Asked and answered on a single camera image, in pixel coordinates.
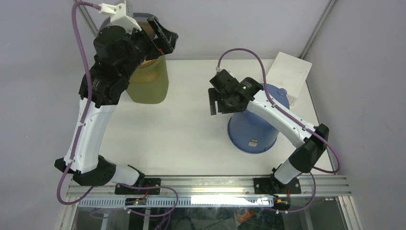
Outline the yellow slatted basket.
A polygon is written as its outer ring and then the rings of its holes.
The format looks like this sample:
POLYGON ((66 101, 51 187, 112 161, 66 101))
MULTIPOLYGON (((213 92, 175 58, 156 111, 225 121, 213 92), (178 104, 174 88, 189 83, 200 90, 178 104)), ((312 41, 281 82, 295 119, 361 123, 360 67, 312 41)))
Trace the yellow slatted basket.
POLYGON ((158 73, 158 59, 146 60, 133 73, 130 83, 148 83, 156 80, 158 73))

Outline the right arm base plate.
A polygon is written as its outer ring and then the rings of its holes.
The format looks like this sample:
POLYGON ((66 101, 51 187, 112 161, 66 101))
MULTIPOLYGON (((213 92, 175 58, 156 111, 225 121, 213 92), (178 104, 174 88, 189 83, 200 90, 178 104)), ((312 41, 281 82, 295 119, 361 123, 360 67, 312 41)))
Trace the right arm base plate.
POLYGON ((282 184, 275 178, 253 178, 253 188, 256 195, 269 194, 273 196, 301 194, 301 186, 298 178, 293 178, 289 183, 282 184))

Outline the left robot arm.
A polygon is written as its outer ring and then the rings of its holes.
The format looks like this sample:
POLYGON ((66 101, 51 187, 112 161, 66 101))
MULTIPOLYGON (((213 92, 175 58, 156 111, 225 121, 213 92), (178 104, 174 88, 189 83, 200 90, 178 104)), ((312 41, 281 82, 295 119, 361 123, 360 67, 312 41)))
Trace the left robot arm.
POLYGON ((133 73, 146 60, 171 54, 179 38, 155 18, 147 19, 154 35, 145 30, 111 24, 102 28, 93 45, 94 65, 87 68, 79 89, 79 118, 70 151, 55 161, 63 174, 82 186, 125 185, 133 195, 144 189, 145 175, 99 154, 109 119, 128 88, 133 73))

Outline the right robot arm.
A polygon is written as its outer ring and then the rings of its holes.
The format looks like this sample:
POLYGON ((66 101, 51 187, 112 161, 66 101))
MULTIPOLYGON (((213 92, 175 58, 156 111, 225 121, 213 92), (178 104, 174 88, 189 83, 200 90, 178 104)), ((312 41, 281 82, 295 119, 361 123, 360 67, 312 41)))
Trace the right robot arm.
POLYGON ((289 182, 302 173, 309 173, 325 152, 329 129, 326 125, 308 123, 272 97, 268 90, 278 89, 261 84, 250 77, 238 81, 225 69, 209 81, 211 114, 231 114, 227 132, 230 141, 240 150, 257 154, 273 147, 283 134, 295 147, 294 152, 278 166, 270 178, 271 190, 282 194, 289 182))

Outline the grey slatted basket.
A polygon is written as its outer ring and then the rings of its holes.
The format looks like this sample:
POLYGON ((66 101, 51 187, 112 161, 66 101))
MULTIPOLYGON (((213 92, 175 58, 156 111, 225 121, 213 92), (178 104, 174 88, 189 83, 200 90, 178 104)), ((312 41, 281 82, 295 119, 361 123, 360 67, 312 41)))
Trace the grey slatted basket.
POLYGON ((133 13, 132 18, 125 15, 115 15, 106 19, 100 26, 99 31, 101 31, 105 27, 114 25, 124 28, 125 31, 130 34, 133 32, 134 29, 135 31, 145 31, 147 33, 152 33, 153 29, 147 20, 153 17, 154 15, 152 14, 140 12, 133 13))

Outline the blue plastic bucket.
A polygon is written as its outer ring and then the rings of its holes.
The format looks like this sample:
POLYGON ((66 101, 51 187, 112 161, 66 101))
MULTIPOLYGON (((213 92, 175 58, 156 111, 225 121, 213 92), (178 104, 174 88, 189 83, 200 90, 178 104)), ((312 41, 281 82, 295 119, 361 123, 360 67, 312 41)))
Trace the blue plastic bucket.
POLYGON ((239 150, 260 154, 273 147, 280 132, 258 115, 244 111, 231 116, 227 133, 231 143, 239 150))

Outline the green slatted basket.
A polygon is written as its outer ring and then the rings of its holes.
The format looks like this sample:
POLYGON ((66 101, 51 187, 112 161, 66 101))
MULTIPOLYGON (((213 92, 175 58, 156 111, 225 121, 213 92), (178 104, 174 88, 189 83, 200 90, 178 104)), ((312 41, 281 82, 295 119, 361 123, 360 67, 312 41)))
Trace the green slatted basket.
POLYGON ((158 58, 158 73, 156 80, 148 83, 130 83, 126 90, 133 102, 139 104, 158 104, 165 100, 169 88, 169 78, 166 57, 158 58))

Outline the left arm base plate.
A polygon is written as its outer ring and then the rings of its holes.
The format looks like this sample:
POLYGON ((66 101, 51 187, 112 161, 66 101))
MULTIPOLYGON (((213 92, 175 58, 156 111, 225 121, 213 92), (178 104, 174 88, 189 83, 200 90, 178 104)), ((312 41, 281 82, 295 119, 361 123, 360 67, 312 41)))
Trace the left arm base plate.
POLYGON ((159 195, 161 178, 146 178, 142 186, 143 189, 130 188, 129 185, 117 184, 114 190, 115 195, 159 195))

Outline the white plastic tray basket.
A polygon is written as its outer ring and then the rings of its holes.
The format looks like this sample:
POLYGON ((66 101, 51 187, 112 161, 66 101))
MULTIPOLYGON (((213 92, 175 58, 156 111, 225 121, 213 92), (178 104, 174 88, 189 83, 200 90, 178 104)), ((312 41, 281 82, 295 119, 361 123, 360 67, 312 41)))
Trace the white plastic tray basket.
POLYGON ((279 52, 266 75, 267 83, 285 89, 289 106, 293 107, 312 65, 306 60, 279 52))

